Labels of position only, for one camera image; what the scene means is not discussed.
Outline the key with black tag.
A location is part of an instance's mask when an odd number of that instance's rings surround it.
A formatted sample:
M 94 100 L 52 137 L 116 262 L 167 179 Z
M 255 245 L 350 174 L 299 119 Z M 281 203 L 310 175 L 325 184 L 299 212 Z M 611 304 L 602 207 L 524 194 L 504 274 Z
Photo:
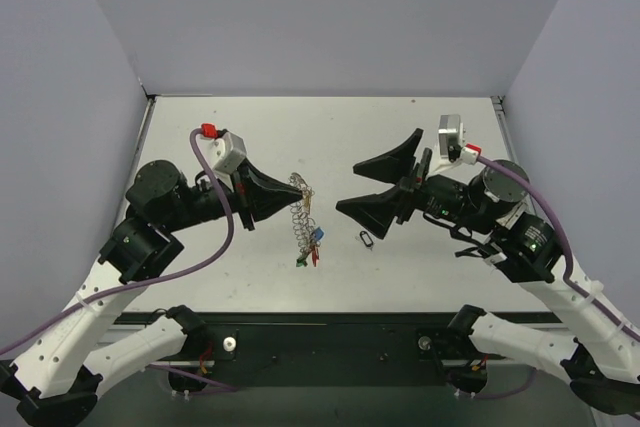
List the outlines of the key with black tag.
M 359 237 L 361 243 L 367 249 L 369 249 L 369 250 L 373 249 L 373 247 L 375 245 L 375 242 L 373 241 L 373 238 L 371 237 L 371 235 L 367 231 L 365 231 L 365 230 L 360 231 L 359 234 L 358 234 L 358 237 Z

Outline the metal keyring disc with rings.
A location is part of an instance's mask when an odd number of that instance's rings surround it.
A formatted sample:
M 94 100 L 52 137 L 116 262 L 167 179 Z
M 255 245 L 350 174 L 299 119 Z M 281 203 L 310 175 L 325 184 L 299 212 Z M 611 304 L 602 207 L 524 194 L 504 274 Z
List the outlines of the metal keyring disc with rings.
M 304 178 L 297 172 L 289 176 L 289 184 L 299 188 L 303 194 L 301 201 L 290 206 L 292 229 L 299 250 L 298 257 L 308 257 L 314 245 L 311 233 L 316 228 L 315 220 L 311 217 L 311 204 L 314 191 Z

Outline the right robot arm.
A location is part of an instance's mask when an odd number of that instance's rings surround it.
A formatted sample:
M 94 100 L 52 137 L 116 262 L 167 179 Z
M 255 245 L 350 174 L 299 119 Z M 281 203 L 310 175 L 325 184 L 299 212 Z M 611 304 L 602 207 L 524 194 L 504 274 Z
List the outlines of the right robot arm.
M 377 238 L 420 213 L 541 301 L 565 326 L 555 335 L 466 305 L 450 337 L 483 354 L 509 358 L 566 383 L 591 408 L 639 414 L 639 330 L 575 259 L 556 214 L 515 163 L 492 161 L 460 134 L 421 148 L 416 130 L 398 147 L 357 163 L 356 175 L 385 192 L 344 199 L 337 210 Z

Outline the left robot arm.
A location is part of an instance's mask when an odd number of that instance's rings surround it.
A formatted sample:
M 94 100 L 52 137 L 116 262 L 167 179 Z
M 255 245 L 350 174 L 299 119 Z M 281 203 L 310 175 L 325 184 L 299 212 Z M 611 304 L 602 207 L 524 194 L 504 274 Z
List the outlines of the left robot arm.
M 105 348 L 98 341 L 125 308 L 183 250 L 175 232 L 238 214 L 247 230 L 301 200 L 299 189 L 243 160 L 231 184 L 189 185 L 167 160 L 144 165 L 126 193 L 125 219 L 66 307 L 66 317 L 35 334 L 34 344 L 1 363 L 1 391 L 17 400 L 30 426 L 77 426 L 99 398 L 165 357 L 193 358 L 214 344 L 205 322 L 184 305 Z

